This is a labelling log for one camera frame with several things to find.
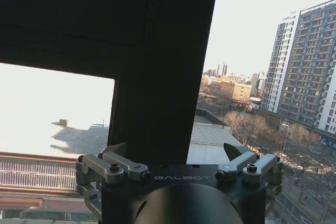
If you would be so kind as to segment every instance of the silver clamp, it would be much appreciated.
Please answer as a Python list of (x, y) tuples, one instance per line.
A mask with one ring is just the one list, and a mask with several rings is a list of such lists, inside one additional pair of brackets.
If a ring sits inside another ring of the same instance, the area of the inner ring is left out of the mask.
[(134, 163), (113, 152), (79, 156), (76, 160), (76, 191), (83, 195), (85, 205), (101, 221), (101, 202), (92, 182), (105, 179), (107, 184), (116, 185), (124, 180), (124, 173), (130, 180), (143, 181), (150, 177), (144, 164)]
[(221, 182), (235, 181), (237, 174), (248, 164), (255, 162), (257, 155), (254, 152), (245, 152), (226, 164), (220, 164), (217, 168), (216, 178)]
[(266, 154), (254, 164), (247, 164), (243, 169), (243, 181), (247, 184), (258, 185), (261, 179), (273, 185), (282, 183), (282, 160), (273, 154)]
[(276, 155), (266, 154), (258, 162), (247, 164), (243, 169), (243, 181), (245, 183), (258, 185), (261, 181), (267, 182), (265, 215), (273, 207), (276, 195), (282, 191), (283, 165), (283, 161)]
[(102, 159), (111, 164), (118, 164), (125, 170), (130, 180), (143, 181), (150, 178), (150, 172), (146, 165), (130, 161), (114, 152), (104, 153)]

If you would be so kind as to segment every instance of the brown building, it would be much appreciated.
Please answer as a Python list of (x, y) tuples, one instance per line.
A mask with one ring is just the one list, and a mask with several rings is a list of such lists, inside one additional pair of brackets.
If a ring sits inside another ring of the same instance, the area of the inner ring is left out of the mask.
[(251, 94), (251, 85), (222, 81), (221, 92), (238, 102), (247, 102)]

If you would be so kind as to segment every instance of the sky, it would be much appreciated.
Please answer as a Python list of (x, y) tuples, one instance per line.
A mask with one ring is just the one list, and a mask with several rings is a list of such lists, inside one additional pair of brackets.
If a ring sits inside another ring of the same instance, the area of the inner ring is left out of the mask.
[(277, 26), (292, 10), (329, 0), (216, 0), (204, 71), (225, 62), (236, 75), (267, 71)]

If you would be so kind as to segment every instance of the low building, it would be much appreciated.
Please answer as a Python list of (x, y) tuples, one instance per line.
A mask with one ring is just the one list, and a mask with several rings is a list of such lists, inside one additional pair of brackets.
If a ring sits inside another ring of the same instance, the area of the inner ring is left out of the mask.
[(224, 151), (224, 143), (241, 145), (224, 125), (194, 123), (189, 145), (187, 164), (223, 164), (229, 158)]
[(237, 102), (248, 102), (251, 94), (251, 85), (236, 83), (236, 82), (221, 82), (221, 92), (230, 96)]

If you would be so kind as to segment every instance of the street lamp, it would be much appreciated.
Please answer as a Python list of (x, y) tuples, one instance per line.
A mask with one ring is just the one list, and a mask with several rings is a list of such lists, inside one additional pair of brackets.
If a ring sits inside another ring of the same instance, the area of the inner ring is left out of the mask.
[(284, 149), (285, 149), (285, 144), (286, 144), (287, 138), (288, 138), (289, 126), (288, 126), (287, 124), (284, 124), (284, 123), (282, 123), (281, 125), (282, 125), (283, 127), (287, 127), (286, 138), (285, 138), (285, 140), (284, 140), (284, 144), (283, 144), (283, 146), (282, 146), (282, 148), (281, 148), (281, 155), (282, 155), (283, 152), (284, 152)]

